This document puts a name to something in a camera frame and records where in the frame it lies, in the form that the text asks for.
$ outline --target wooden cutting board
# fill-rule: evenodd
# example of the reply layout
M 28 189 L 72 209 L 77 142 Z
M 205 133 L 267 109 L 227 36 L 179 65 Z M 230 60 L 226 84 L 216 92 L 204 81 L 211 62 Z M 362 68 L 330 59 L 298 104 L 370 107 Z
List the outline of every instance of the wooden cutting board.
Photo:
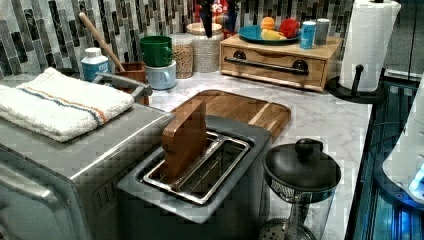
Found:
M 270 131 L 273 142 L 291 118 L 290 109 L 284 105 L 220 90 L 200 92 L 172 112 L 181 111 L 192 100 L 203 100 L 206 103 L 206 115 L 230 118 Z

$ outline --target white towel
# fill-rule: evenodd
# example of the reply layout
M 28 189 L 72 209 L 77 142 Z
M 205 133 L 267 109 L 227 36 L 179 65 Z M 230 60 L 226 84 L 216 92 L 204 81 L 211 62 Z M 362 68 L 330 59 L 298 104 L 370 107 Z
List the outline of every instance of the white towel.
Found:
M 16 88 L 0 88 L 0 116 L 59 142 L 105 124 L 133 103 L 127 93 L 53 68 Z

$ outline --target green mug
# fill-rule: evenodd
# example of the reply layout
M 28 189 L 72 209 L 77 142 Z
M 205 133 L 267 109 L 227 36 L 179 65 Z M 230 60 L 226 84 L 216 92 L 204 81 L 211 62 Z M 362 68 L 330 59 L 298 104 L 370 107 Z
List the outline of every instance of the green mug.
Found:
M 141 54 L 146 66 L 165 67 L 172 62 L 172 39 L 167 36 L 148 36 L 140 40 Z

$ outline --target banana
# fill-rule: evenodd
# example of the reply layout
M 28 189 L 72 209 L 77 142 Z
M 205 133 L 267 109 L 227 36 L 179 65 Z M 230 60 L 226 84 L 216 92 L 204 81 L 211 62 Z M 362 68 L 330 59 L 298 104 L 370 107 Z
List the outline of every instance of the banana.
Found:
M 277 32 L 269 29 L 262 29 L 261 37 L 263 40 L 285 40 L 284 34 L 281 32 Z

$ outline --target marble countertop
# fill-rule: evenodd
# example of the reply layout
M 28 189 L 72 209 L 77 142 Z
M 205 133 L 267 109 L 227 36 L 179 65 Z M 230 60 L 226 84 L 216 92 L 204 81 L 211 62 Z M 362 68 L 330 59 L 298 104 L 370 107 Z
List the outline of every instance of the marble countertop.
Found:
M 16 86 L 33 75 L 9 77 L 3 85 Z M 315 93 L 254 82 L 213 73 L 195 73 L 178 79 L 169 90 L 154 91 L 150 106 L 170 111 L 203 90 L 223 90 L 283 104 L 292 117 L 273 146 L 312 138 L 324 143 L 324 152 L 339 164 L 342 179 L 337 186 L 323 240 L 344 239 L 358 177 L 372 105 L 346 102 L 324 92 Z

